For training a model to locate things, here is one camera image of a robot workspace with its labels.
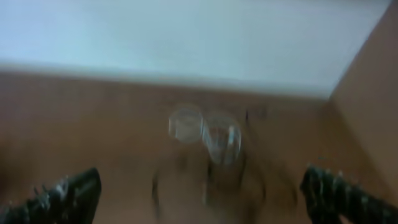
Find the brown surface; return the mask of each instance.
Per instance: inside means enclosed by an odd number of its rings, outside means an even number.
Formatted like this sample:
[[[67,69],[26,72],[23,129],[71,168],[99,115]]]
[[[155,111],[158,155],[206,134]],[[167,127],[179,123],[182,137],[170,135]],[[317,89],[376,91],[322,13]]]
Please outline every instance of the brown surface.
[[[183,146],[167,135],[168,115],[178,103],[194,103],[205,114],[224,110],[240,122],[249,110],[243,149],[267,184],[258,223],[310,223],[301,193],[295,208],[288,191],[289,182],[298,190],[308,162],[342,170],[374,195],[390,196],[340,117],[323,102],[3,72],[0,199],[22,200],[32,184],[51,185],[96,166],[103,194],[95,223],[155,223],[151,178],[162,166],[170,172],[160,180],[161,223],[234,219],[239,206],[214,212],[201,204],[207,157],[201,144]],[[188,158],[183,171],[174,163],[178,151]]]
[[[398,198],[398,2],[393,1],[333,94]]]

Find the brown wall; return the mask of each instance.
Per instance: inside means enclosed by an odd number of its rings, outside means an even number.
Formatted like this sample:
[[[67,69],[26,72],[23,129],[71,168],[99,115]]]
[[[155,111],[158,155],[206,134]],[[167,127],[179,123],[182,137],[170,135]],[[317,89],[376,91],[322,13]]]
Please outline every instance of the brown wall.
[[[332,98],[398,195],[397,1],[373,30]]]

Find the clear glass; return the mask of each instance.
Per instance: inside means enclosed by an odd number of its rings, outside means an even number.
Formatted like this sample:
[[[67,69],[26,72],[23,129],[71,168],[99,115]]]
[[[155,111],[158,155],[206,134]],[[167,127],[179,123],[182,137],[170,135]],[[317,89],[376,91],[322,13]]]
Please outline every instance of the clear glass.
[[[193,143],[201,138],[203,116],[198,110],[181,108],[169,117],[169,135],[183,143]]]
[[[232,164],[239,157],[241,138],[241,130],[232,118],[210,116],[204,123],[202,140],[215,164]]]

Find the dark object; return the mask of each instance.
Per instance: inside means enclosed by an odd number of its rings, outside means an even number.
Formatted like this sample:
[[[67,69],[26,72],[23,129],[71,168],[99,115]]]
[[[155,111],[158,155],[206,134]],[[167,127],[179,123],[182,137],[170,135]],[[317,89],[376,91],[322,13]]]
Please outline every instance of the dark object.
[[[101,195],[101,180],[92,168],[71,178],[65,178],[47,190],[15,208],[0,214],[1,224],[90,224],[93,222]]]
[[[398,223],[394,206],[320,168],[308,167],[300,189],[313,224],[340,224],[340,215],[354,224]]]

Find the white surface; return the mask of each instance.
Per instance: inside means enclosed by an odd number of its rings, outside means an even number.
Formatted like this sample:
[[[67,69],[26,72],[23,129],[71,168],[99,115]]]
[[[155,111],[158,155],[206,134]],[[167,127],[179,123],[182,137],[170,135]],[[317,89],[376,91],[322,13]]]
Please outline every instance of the white surface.
[[[2,0],[0,63],[328,97],[389,3]]]

